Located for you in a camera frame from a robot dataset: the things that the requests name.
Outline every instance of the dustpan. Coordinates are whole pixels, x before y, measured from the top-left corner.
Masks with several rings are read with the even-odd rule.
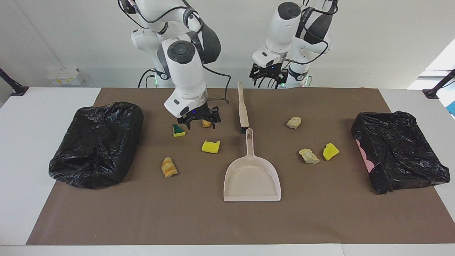
[[[247,155],[232,162],[224,177],[224,201],[280,201],[275,167],[254,155],[253,130],[247,129]]]

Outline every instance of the brown tabletop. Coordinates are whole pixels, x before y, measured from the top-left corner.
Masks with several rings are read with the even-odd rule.
[[[389,112],[376,89],[245,90],[256,155],[276,168],[280,202],[223,201],[229,164],[245,155],[237,90],[218,105],[216,129],[193,122],[174,138],[175,118],[163,106],[172,89],[103,88],[95,106],[115,101],[144,112],[138,151],[124,182],[89,190],[56,182],[28,245],[194,245],[305,243],[455,243],[454,222],[433,187],[376,195],[350,128],[361,112]],[[222,89],[209,89],[211,97]],[[297,130],[286,126],[298,116]],[[201,151],[221,141],[218,154]],[[327,143],[341,153],[322,157]],[[321,159],[305,164],[312,149]],[[164,178],[174,159],[179,175]]]

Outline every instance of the black stand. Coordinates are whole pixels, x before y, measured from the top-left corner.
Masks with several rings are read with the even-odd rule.
[[[422,91],[424,92],[425,96],[428,99],[439,99],[438,96],[436,96],[436,93],[438,92],[438,90],[441,89],[444,85],[446,85],[454,77],[455,77],[455,69],[452,70],[446,77],[444,77],[433,89],[422,90]]]
[[[14,92],[11,96],[22,96],[28,90],[28,86],[22,86],[18,82],[14,81],[11,77],[9,77],[3,69],[0,68],[0,77],[7,82],[11,88],[13,88]]]

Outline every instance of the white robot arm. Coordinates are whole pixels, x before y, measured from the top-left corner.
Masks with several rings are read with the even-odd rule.
[[[208,108],[202,65],[214,62],[221,51],[215,32],[185,0],[119,0],[123,10],[139,15],[142,29],[133,31],[131,40],[149,52],[155,64],[159,85],[175,85],[164,106],[179,123],[190,128],[192,120],[221,121],[218,107]],[[177,35],[173,21],[183,22],[189,32]]]
[[[253,54],[255,64],[250,78],[269,77],[277,82],[275,88],[297,87],[303,83],[311,62],[332,48],[329,27],[332,15],[338,10],[338,0],[306,0],[303,6],[285,2],[278,6],[272,18],[265,45]],[[311,59],[310,52],[319,55]],[[290,67],[282,68],[291,57]]]

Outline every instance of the table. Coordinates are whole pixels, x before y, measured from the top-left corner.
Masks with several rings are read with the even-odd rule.
[[[54,180],[41,170],[61,142],[74,112],[94,103],[99,88],[31,88],[23,97],[12,97],[0,108],[0,247],[1,255],[452,255],[455,245],[267,245],[267,246],[23,246],[38,218]],[[380,90],[391,111],[413,114],[441,162],[455,167],[449,136],[455,122],[439,103],[420,91]],[[11,181],[20,179],[20,186]],[[455,191],[452,183],[436,187],[452,218]]]

